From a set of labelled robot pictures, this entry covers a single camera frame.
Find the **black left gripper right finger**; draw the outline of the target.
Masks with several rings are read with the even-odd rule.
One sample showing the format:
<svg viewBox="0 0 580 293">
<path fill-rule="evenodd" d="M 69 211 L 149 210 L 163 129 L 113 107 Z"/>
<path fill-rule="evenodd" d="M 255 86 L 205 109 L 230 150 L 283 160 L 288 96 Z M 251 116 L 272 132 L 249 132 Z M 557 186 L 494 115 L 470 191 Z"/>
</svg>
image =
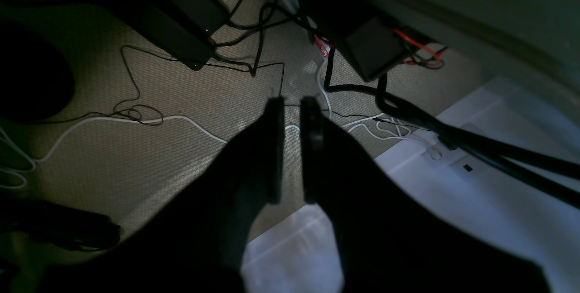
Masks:
<svg viewBox="0 0 580 293">
<path fill-rule="evenodd" d="M 303 190 L 331 221 L 344 293 L 549 293 L 543 271 L 413 200 L 365 149 L 300 103 Z"/>
</svg>

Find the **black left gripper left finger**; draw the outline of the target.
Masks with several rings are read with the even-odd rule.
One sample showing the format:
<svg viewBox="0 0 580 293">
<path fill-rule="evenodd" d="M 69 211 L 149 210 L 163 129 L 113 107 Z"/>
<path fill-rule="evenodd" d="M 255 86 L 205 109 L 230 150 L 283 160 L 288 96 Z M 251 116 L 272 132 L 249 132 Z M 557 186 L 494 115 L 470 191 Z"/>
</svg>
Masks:
<svg viewBox="0 0 580 293">
<path fill-rule="evenodd" d="M 120 246 L 54 269 L 56 293 L 243 293 L 249 231 L 281 198 L 284 100 L 228 141 L 202 175 Z"/>
</svg>

